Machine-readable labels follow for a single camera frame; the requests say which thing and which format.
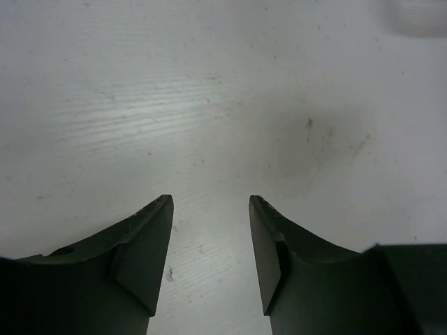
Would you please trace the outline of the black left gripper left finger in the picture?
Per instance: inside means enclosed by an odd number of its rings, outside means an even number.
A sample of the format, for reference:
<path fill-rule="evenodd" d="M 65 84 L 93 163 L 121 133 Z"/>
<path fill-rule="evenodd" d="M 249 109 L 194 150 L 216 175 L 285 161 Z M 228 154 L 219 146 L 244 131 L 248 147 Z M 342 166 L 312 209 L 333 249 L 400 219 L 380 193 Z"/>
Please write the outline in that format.
<path fill-rule="evenodd" d="M 162 195 L 49 255 L 1 259 L 2 334 L 146 334 L 173 225 Z"/>

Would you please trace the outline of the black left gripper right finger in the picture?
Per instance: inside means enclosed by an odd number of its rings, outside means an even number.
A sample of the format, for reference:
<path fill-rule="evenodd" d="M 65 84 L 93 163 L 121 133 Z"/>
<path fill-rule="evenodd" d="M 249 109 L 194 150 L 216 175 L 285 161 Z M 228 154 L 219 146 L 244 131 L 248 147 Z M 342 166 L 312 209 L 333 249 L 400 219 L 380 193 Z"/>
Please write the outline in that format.
<path fill-rule="evenodd" d="M 357 253 L 282 216 L 258 195 L 249 219 L 273 334 L 445 334 L 446 246 Z"/>

